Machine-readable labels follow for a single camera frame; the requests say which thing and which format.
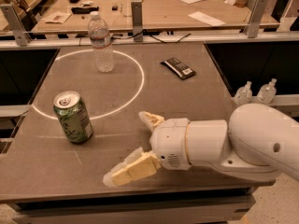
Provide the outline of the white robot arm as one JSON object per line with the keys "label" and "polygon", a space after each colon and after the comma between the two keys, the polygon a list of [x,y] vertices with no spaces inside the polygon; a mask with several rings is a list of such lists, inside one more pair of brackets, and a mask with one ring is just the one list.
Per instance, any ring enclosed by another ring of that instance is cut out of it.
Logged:
{"label": "white robot arm", "polygon": [[273,107],[246,104],[225,120],[164,119],[142,111],[151,151],[139,147],[104,175],[108,187],[155,175],[160,168],[207,167],[265,181],[284,173],[299,179],[299,123]]}

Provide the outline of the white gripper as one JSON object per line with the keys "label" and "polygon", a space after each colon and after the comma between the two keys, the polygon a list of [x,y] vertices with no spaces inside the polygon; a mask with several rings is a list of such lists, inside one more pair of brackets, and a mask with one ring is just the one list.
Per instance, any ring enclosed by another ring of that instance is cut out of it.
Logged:
{"label": "white gripper", "polygon": [[188,119],[164,121],[164,117],[146,111],[139,112],[138,116],[153,132],[149,140],[153,152],[145,152],[142,147],[134,150],[104,175],[103,183],[107,187],[123,186],[155,175],[161,165],[167,170],[191,168],[186,151]]}

